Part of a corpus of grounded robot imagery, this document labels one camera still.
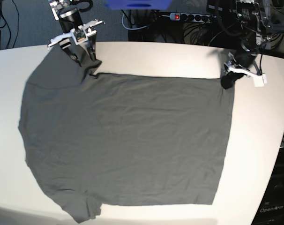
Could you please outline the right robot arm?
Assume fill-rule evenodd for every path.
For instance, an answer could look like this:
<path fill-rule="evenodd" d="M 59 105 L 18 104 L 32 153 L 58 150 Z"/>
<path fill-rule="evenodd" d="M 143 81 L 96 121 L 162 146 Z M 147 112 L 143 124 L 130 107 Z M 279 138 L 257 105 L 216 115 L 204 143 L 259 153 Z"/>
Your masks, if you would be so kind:
<path fill-rule="evenodd" d="M 90 59 L 99 67 L 102 61 L 96 58 L 96 27 L 105 24 L 102 20 L 92 20 L 83 23 L 80 13 L 88 12 L 93 7 L 93 1 L 86 0 L 88 3 L 86 8 L 78 9 L 76 5 L 83 3 L 83 0 L 50 0 L 48 1 L 54 19 L 60 23 L 63 33 L 52 38 L 47 45 L 50 49 L 59 44 L 61 49 L 76 63 L 80 64 L 80 60 L 76 54 L 69 49 L 72 43 L 75 45 L 86 46 L 86 52 Z"/>

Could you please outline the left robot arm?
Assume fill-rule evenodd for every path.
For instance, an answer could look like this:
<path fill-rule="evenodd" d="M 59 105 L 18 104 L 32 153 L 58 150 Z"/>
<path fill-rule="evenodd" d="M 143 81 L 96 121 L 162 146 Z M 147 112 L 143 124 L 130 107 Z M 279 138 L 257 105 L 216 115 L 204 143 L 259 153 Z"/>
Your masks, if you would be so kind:
<path fill-rule="evenodd" d="M 242 77 L 251 77 L 255 87 L 267 84 L 266 74 L 256 58 L 271 41 L 269 0 L 216 0 L 214 11 L 217 23 L 228 36 L 239 38 L 235 52 L 224 63 L 221 86 L 227 90 Z"/>

